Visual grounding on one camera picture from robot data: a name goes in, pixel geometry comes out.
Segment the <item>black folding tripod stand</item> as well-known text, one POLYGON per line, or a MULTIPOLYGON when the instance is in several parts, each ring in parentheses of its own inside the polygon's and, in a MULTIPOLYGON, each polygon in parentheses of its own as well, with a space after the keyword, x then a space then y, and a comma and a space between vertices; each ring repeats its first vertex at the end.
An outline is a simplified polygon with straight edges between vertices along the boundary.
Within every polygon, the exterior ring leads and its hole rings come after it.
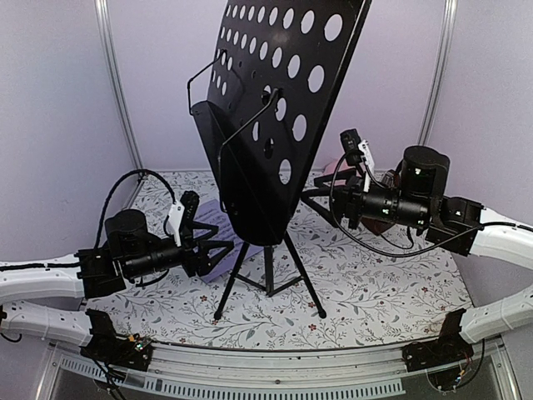
POLYGON ((264 284, 260 284, 259 282, 254 282, 249 277, 245 277, 244 275, 241 275, 240 271, 242 268, 242 264, 244 263, 248 250, 251 246, 249 242, 244 242, 238 253, 237 260, 235 261, 233 269, 230 273, 230 277, 228 279, 227 285, 222 294, 221 300, 217 306, 217 310, 214 312, 214 319, 216 321, 222 318, 224 308, 226 306, 228 298, 230 297, 230 294, 232 293, 232 288, 236 280, 240 280, 246 284, 252 285, 253 287, 259 289, 260 291, 263 291, 269 298, 273 297, 274 295, 292 286, 295 286, 299 282, 304 282, 307 288, 307 291, 309 292, 311 296, 311 300, 316 306, 316 310, 317 310, 319 318, 321 319, 326 318, 326 310, 321 304, 321 300, 319 299, 316 293, 316 290, 313 287, 311 279, 309 278, 309 275, 296 250, 296 247, 294 245, 294 242, 291 239, 289 232, 285 233, 284 238, 283 238, 283 243, 286 245, 286 248, 292 258, 292 261, 294 262, 296 266, 296 270, 298 271, 299 275, 294 277, 289 282, 284 283, 281 286, 275 287, 274 262, 273 262, 274 250, 272 246, 266 246, 263 248, 264 269, 265 269, 265 283, 264 284))

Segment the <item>black perforated music stand desk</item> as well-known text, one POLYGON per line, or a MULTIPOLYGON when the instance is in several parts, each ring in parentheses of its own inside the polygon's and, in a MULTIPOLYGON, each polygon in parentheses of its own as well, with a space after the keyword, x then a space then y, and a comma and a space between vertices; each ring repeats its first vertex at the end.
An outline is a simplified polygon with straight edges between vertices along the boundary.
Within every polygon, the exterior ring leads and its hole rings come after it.
POLYGON ((234 232, 282 242, 350 66, 368 1, 229 1, 207 97, 191 103, 234 232))

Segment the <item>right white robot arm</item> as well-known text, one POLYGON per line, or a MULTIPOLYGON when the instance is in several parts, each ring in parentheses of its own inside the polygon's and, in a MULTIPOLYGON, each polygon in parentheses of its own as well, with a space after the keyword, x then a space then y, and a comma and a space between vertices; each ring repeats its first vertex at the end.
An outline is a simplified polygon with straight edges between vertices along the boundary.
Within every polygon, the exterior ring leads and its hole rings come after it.
POLYGON ((450 167, 446 155, 425 146, 408 147, 397 186, 375 180, 366 142, 347 144, 341 161, 347 170, 336 168, 317 178, 301 200, 346 236, 365 218, 412 228, 433 248, 532 267, 530 225, 479 202, 445 195, 450 167))

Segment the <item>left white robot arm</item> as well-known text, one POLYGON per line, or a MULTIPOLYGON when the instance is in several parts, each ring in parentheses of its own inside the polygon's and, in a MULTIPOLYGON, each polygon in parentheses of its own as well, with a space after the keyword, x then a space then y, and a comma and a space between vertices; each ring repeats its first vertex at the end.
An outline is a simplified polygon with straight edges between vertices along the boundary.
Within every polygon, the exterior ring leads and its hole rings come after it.
POLYGON ((98 299, 125 290, 128 284, 145 288, 164 279, 173 268, 190 278, 202 277, 234 248, 231 241, 216 241, 215 225, 190 218, 178 222, 170 237, 147 229, 143 212, 127 209, 104 223, 106 242, 75 254, 33 262, 1 264, 1 330, 72 343, 92 349, 107 362, 117 361, 123 344, 136 350, 148 341, 133 334, 116 334, 105 312, 88 309, 68 312, 37 305, 38 299, 98 299))

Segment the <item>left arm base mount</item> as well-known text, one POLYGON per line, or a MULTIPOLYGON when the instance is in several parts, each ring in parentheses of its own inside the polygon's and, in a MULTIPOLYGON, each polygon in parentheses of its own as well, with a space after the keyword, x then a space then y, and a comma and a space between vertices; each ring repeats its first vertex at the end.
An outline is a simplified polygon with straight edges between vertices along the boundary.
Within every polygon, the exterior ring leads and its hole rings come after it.
POLYGON ((146 372, 152 360, 152 339, 139 333, 118 335, 111 318, 103 311, 88 309, 91 335, 80 354, 106 365, 146 372))

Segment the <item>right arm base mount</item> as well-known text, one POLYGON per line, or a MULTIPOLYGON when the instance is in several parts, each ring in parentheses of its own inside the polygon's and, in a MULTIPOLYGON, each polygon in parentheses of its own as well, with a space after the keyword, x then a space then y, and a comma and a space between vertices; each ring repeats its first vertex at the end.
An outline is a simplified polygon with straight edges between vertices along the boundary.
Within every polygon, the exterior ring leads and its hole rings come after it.
POLYGON ((472 345, 460 335, 460 321, 465 312, 464 308, 449 312, 436 339, 411 342, 401 349, 408 372, 439 367, 474 355, 472 345))

